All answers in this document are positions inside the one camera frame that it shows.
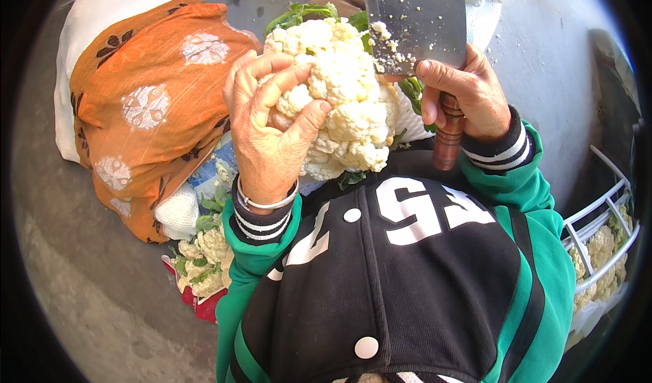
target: bracelet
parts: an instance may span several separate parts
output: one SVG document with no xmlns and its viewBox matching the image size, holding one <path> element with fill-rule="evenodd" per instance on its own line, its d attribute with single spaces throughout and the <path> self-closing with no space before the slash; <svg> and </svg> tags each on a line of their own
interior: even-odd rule
<svg viewBox="0 0 652 383">
<path fill-rule="evenodd" d="M 287 206 L 290 203 L 292 203 L 295 196 L 297 196 L 297 192 L 298 192 L 298 178 L 297 178 L 297 183 L 294 184 L 294 190 L 292 191 L 292 193 L 290 193 L 290 195 L 288 197 L 281 200 L 280 202 L 272 203 L 272 204 L 269 204 L 269 205 L 260 205 L 260 204 L 257 204 L 255 202 L 252 202 L 251 199 L 249 199 L 247 196 L 245 196 L 245 194 L 242 192 L 242 182 L 240 180 L 240 175 L 238 175 L 238 193 L 240 193 L 240 197 L 242 198 L 242 201 L 246 206 L 251 206 L 253 208 L 263 209 L 263 210 L 280 209 L 280 208 L 282 208 L 284 206 Z"/>
</svg>

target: concrete floor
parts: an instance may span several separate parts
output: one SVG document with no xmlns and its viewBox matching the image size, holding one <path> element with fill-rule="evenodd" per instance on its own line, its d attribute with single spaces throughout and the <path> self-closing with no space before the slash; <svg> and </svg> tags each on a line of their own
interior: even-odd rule
<svg viewBox="0 0 652 383">
<path fill-rule="evenodd" d="M 261 35 L 289 1 L 305 0 L 208 1 L 229 4 L 232 25 Z M 42 32 L 14 127 L 14 206 L 31 282 L 90 381 L 215 381 L 217 327 L 181 303 L 160 262 L 166 246 L 135 239 L 96 199 L 87 172 L 55 146 L 55 58 L 68 9 Z M 594 27 L 614 30 L 598 0 L 505 0 L 501 37 L 490 43 L 507 98 L 542 135 L 541 170 L 564 216 L 589 202 L 567 206 L 583 183 L 588 144 L 600 140 L 587 34 Z"/>
</svg>

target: striped cuff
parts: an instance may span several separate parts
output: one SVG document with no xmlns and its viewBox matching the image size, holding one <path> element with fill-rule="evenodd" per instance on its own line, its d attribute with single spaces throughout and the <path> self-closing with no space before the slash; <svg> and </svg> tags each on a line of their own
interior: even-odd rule
<svg viewBox="0 0 652 383">
<path fill-rule="evenodd" d="M 257 215 L 245 206 L 238 192 L 237 183 L 236 177 L 231 191 L 233 216 L 229 220 L 235 236 L 243 243 L 254 246 L 280 242 L 288 228 L 294 203 L 276 209 L 269 215 Z"/>
<path fill-rule="evenodd" d="M 489 175 L 500 175 L 505 172 L 529 164 L 534 158 L 535 146 L 532 134 L 518 115 L 518 111 L 509 106 L 512 119 L 509 132 L 493 143 L 478 142 L 464 134 L 461 139 L 461 149 L 469 157 L 471 163 Z"/>
</svg>

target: white button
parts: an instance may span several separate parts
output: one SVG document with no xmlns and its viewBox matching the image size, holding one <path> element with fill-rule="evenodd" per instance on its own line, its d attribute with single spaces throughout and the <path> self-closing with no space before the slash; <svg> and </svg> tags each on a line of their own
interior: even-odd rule
<svg viewBox="0 0 652 383">
<path fill-rule="evenodd" d="M 355 344 L 355 355 L 361 359 L 369 359 L 378 353 L 378 341 L 371 336 L 365 336 Z"/>
<path fill-rule="evenodd" d="M 362 215 L 363 214 L 360 212 L 360 209 L 348 209 L 344 214 L 344 220 L 348 223 L 357 222 Z"/>
</svg>

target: cleaver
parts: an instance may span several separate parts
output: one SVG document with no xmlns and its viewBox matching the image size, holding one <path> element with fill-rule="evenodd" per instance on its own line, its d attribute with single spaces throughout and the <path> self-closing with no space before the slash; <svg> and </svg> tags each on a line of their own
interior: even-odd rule
<svg viewBox="0 0 652 383">
<path fill-rule="evenodd" d="M 378 74 L 414 76 L 416 64 L 435 59 L 456 69 L 466 66 L 464 0 L 364 0 L 370 45 Z M 464 131 L 464 115 L 451 94 L 439 96 L 446 126 L 437 129 L 433 164 L 454 167 Z"/>
</svg>

